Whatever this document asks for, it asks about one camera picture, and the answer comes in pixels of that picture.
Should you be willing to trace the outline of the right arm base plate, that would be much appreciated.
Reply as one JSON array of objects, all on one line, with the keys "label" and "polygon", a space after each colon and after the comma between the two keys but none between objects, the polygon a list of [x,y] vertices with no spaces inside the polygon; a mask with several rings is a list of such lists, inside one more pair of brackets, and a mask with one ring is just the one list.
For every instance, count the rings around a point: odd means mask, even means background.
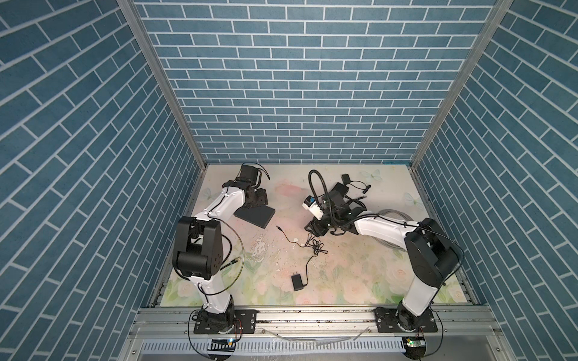
[{"label": "right arm base plate", "polygon": [[413,315],[403,305],[397,308],[379,306],[373,310],[376,327],[379,333],[435,333],[438,326],[431,308],[427,308],[420,316]]}]

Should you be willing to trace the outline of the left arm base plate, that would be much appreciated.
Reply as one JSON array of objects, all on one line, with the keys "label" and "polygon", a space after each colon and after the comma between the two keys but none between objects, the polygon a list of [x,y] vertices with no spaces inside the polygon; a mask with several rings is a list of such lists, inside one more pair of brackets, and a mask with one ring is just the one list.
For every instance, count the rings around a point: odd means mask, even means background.
[{"label": "left arm base plate", "polygon": [[254,334],[257,323],[257,311],[255,309],[234,309],[222,314],[214,314],[202,310],[194,317],[194,334],[217,335],[233,332],[235,326],[241,328],[240,332]]}]

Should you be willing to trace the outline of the black ribbed network switch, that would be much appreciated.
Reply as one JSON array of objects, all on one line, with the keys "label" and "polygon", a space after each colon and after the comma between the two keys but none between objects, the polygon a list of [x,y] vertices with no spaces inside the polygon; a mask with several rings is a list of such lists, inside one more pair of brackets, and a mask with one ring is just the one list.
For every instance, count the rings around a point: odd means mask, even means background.
[{"label": "black ribbed network switch", "polygon": [[348,192],[349,188],[346,185],[337,182],[328,193],[328,199],[335,205],[343,205],[346,203],[345,198]]}]

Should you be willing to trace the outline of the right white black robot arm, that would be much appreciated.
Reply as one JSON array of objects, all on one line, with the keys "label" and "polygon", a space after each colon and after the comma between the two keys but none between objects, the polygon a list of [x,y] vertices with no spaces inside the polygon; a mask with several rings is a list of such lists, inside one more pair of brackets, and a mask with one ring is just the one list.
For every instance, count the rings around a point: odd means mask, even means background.
[{"label": "right white black robot arm", "polygon": [[451,240],[439,224],[431,219],[396,221],[383,214],[356,207],[322,207],[303,203],[312,215],[306,230],[322,237],[331,229],[359,236],[369,236],[402,248],[412,266],[413,280],[402,299],[398,312],[422,316],[445,282],[458,270],[462,249]]}]

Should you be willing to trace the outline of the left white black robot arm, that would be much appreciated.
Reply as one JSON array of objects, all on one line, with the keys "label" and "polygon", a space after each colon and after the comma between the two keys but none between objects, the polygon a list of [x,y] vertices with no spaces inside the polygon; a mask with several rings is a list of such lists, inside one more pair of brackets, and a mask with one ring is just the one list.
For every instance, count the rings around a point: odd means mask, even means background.
[{"label": "left white black robot arm", "polygon": [[197,289],[209,314],[225,314],[234,307],[233,297],[220,274],[224,264],[222,226],[239,209],[267,204],[265,189],[254,186],[242,189],[229,183],[205,209],[191,217],[183,216],[177,223],[172,267],[179,278]]}]

